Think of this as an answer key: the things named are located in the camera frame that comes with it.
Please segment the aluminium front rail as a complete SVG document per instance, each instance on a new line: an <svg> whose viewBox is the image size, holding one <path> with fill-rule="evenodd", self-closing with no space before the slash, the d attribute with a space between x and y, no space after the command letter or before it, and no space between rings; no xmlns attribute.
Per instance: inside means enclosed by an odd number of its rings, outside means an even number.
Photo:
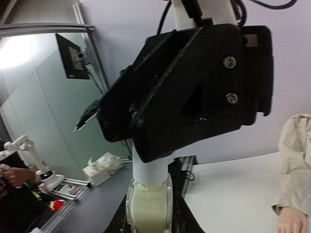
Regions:
<svg viewBox="0 0 311 233"><path fill-rule="evenodd" d="M182 197L185 197L189 183L196 179L193 167L197 164L196 155L189 155L174 158L173 162L168 166L173 187L180 192Z"/></svg>

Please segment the bystander hand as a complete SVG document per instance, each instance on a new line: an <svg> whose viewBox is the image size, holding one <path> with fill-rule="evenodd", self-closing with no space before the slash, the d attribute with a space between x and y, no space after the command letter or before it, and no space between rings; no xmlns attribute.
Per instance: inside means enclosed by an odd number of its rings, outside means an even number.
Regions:
<svg viewBox="0 0 311 233"><path fill-rule="evenodd" d="M36 173L32 169L13 167L1 173L13 187L20 187L24 183L33 185L36 183Z"/></svg>

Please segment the white desk stand device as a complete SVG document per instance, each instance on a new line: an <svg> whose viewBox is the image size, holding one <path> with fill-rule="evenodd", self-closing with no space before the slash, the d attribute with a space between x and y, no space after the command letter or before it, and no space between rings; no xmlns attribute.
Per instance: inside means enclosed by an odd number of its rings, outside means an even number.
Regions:
<svg viewBox="0 0 311 233"><path fill-rule="evenodd" d="M16 152L20 152L26 158L26 164L35 169L36 175L40 180L39 188L52 192L61 182L65 180L65 175L56 174L41 158L35 143L23 135L14 142L5 142L4 150L0 152L0 160L8 158Z"/></svg>

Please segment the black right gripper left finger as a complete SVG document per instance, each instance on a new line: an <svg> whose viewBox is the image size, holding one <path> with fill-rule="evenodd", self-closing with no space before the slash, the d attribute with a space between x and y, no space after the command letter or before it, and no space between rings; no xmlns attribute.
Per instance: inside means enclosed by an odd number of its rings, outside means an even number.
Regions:
<svg viewBox="0 0 311 233"><path fill-rule="evenodd" d="M127 195L122 199L122 202L104 233L131 233L131 225L127 222L126 198Z"/></svg>

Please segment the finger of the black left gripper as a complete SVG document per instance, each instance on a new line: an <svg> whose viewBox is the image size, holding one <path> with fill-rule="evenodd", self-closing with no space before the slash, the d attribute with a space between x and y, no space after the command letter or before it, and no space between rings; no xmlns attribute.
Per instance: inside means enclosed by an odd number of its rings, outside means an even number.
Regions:
<svg viewBox="0 0 311 233"><path fill-rule="evenodd" d="M98 122L109 142L194 143L202 131L182 108L201 82L200 29L149 37L137 56L101 98Z"/></svg>

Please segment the red small object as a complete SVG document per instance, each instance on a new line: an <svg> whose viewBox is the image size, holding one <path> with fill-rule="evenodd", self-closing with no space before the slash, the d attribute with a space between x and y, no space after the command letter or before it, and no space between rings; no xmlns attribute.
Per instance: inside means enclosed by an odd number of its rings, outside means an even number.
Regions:
<svg viewBox="0 0 311 233"><path fill-rule="evenodd" d="M55 200L50 202L50 209L53 211L58 211L65 204L64 200Z"/></svg>

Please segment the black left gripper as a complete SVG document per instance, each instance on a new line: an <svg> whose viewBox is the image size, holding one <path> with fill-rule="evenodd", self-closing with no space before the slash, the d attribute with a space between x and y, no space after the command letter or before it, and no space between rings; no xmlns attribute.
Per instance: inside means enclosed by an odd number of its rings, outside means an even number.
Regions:
<svg viewBox="0 0 311 233"><path fill-rule="evenodd" d="M221 24L150 36L137 64L128 129L145 163L271 112L274 58L266 26Z"/></svg>

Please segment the beige jacket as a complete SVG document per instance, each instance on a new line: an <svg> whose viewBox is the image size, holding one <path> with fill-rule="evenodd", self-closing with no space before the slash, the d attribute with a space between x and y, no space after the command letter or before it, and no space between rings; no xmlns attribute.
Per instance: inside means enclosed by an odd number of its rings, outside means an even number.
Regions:
<svg viewBox="0 0 311 233"><path fill-rule="evenodd" d="M283 125L278 149L281 158L280 191L274 212L284 207L311 214L311 115L300 113Z"/></svg>

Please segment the black wall bracket panel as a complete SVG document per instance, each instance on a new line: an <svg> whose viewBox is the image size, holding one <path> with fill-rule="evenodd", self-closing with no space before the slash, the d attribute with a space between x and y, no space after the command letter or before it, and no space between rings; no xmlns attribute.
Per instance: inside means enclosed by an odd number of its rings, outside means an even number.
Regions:
<svg viewBox="0 0 311 233"><path fill-rule="evenodd" d="M81 48L58 33L55 37L67 79L89 80Z"/></svg>

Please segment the white tissue box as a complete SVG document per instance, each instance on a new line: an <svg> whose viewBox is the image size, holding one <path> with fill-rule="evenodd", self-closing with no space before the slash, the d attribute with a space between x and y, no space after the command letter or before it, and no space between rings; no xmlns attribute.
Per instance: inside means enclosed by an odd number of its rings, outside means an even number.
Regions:
<svg viewBox="0 0 311 233"><path fill-rule="evenodd" d="M118 172L122 167L122 159L108 152L96 161L92 161L92 158L90 158L87 166L82 171L93 185L99 186L110 179L111 175Z"/></svg>

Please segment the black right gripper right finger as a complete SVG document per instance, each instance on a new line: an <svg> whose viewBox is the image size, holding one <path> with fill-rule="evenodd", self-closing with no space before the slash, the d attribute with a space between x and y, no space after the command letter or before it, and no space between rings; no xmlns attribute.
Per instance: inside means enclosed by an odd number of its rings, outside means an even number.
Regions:
<svg viewBox="0 0 311 233"><path fill-rule="evenodd" d="M173 188L172 233L205 233L176 188Z"/></svg>

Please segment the white nail polish bottle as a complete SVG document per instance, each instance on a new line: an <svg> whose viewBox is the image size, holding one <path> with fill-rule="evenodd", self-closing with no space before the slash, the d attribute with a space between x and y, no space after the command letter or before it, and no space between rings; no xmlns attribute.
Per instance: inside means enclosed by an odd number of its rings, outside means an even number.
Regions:
<svg viewBox="0 0 311 233"><path fill-rule="evenodd" d="M142 184L131 180L126 196L126 220L132 233L170 233L173 221L173 184Z"/></svg>

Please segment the white nail polish cap brush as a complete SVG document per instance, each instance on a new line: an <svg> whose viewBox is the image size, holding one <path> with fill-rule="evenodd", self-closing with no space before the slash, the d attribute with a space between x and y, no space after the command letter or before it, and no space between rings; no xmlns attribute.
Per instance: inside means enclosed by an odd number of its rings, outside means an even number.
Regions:
<svg viewBox="0 0 311 233"><path fill-rule="evenodd" d="M142 184L151 185L155 183L163 183L167 180L167 157L144 163L141 160L134 144L132 144L132 152L133 178L135 181Z"/></svg>

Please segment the mannequin hand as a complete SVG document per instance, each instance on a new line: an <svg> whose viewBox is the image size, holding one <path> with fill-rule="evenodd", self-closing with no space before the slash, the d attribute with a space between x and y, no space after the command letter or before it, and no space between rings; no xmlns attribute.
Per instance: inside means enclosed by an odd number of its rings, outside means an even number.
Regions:
<svg viewBox="0 0 311 233"><path fill-rule="evenodd" d="M303 212L286 207L283 208L277 220L277 233L306 233L308 216Z"/></svg>

